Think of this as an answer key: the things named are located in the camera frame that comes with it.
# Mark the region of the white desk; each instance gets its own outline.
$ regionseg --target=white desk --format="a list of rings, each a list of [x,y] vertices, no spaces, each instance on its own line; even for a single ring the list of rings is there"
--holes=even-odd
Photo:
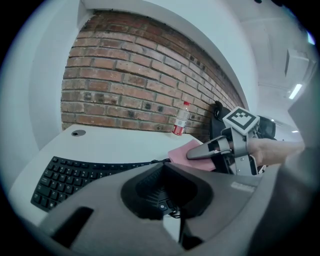
[[[75,130],[85,130],[86,134],[72,136]],[[53,156],[105,164],[149,162],[168,158],[168,151],[193,139],[190,134],[175,139],[170,133],[74,124],[49,142],[23,169],[8,199],[16,214],[38,226],[47,213],[31,204],[30,200]]]

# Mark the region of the pink cloth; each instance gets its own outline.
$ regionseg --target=pink cloth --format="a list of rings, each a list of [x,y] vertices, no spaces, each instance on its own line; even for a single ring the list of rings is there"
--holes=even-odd
[[[189,166],[193,168],[197,168],[204,171],[212,171],[216,169],[214,163],[210,158],[201,159],[201,160],[188,160],[187,152],[197,146],[199,146],[199,142],[195,139],[189,141],[187,144],[184,144],[181,147],[173,149],[168,152],[168,156],[172,163]]]

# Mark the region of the white curved wall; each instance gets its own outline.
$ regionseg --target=white curved wall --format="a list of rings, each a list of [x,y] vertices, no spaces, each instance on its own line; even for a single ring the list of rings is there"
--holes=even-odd
[[[152,17],[195,41],[219,63],[244,105],[256,111],[255,59],[222,0],[48,0],[19,32],[0,73],[0,174],[6,192],[61,132],[62,77],[70,48],[92,13],[86,9],[112,8]]]
[[[223,0],[83,0],[87,9],[114,9],[168,24],[202,47],[232,81],[253,113],[258,104],[258,71],[243,28]]]
[[[92,12],[49,0],[23,25],[0,71],[0,174],[5,192],[61,131],[61,84],[70,48]]]

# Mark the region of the black keyboard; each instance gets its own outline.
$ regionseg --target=black keyboard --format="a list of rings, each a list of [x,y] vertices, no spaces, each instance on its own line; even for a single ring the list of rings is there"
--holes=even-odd
[[[158,162],[154,160],[139,163],[93,163],[54,156],[34,190],[31,203],[48,212],[97,179]]]

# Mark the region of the white ceiling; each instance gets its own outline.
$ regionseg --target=white ceiling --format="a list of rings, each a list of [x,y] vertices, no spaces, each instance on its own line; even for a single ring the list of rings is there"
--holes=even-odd
[[[297,80],[293,75],[286,76],[287,51],[293,49],[302,52],[309,60],[318,62],[315,46],[308,43],[307,32],[294,15],[271,0],[262,0],[260,4],[254,0],[226,2],[251,43],[258,70],[258,114],[279,118],[280,123],[294,128],[295,124],[287,112],[293,100],[288,96],[296,84],[306,86],[311,76],[306,75],[303,80]]]

